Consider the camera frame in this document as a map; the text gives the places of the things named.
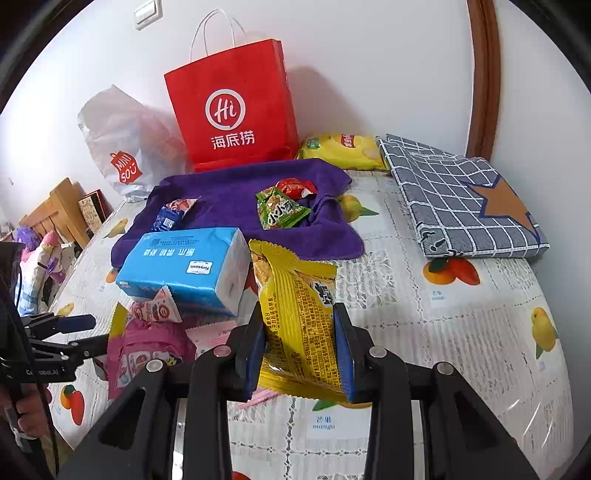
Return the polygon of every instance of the pillow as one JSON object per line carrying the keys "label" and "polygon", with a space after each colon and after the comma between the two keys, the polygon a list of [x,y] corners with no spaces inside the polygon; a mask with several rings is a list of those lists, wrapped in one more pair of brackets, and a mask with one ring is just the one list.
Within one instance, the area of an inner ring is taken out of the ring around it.
{"label": "pillow", "polygon": [[550,247],[505,179],[483,158],[376,137],[427,257],[533,257]]}
{"label": "pillow", "polygon": [[21,262],[22,280],[17,285],[15,295],[18,299],[17,309],[20,316],[35,315],[40,311],[41,293],[45,280],[49,276],[47,267],[52,257],[59,257],[60,239],[52,230],[43,237],[39,247],[35,249],[26,262]]}

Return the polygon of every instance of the blue candy wrapper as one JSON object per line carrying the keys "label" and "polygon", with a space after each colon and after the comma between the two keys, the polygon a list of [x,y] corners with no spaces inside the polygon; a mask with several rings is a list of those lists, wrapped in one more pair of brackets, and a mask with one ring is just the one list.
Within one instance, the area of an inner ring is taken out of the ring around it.
{"label": "blue candy wrapper", "polygon": [[178,199],[164,205],[152,225],[153,232],[169,232],[180,223],[198,199]]}

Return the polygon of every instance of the wooden door frame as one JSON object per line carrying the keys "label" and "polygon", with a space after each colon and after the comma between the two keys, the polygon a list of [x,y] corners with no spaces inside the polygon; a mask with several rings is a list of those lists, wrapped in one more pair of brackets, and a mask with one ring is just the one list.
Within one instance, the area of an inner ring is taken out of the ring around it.
{"label": "wooden door frame", "polygon": [[472,30],[474,82],[467,157],[491,159],[501,101],[501,44],[493,0],[466,0]]}

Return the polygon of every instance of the white plastic bag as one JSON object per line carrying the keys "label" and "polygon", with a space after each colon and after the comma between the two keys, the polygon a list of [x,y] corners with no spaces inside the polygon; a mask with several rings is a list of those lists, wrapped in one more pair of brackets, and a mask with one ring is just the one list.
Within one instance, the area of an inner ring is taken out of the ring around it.
{"label": "white plastic bag", "polygon": [[192,172],[180,137],[115,85],[86,102],[78,127],[96,166],[126,202],[144,200],[164,177]]}

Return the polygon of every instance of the screw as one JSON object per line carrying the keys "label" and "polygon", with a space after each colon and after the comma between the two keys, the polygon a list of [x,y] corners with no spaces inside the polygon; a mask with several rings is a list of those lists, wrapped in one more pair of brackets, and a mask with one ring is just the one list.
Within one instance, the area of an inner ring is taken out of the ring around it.
{"label": "screw", "polygon": [[162,360],[158,360],[157,358],[155,358],[154,360],[150,360],[146,364],[146,370],[150,373],[154,373],[159,371],[163,365],[164,364],[162,363]]}
{"label": "screw", "polygon": [[384,358],[388,352],[383,346],[373,346],[369,349],[369,354],[374,358]]}
{"label": "screw", "polygon": [[218,357],[228,356],[232,353],[232,349],[228,345],[219,345],[213,350],[213,354]]}
{"label": "screw", "polygon": [[454,368],[452,364],[448,364],[447,362],[441,362],[437,364],[437,371],[442,375],[451,375],[454,373]]}

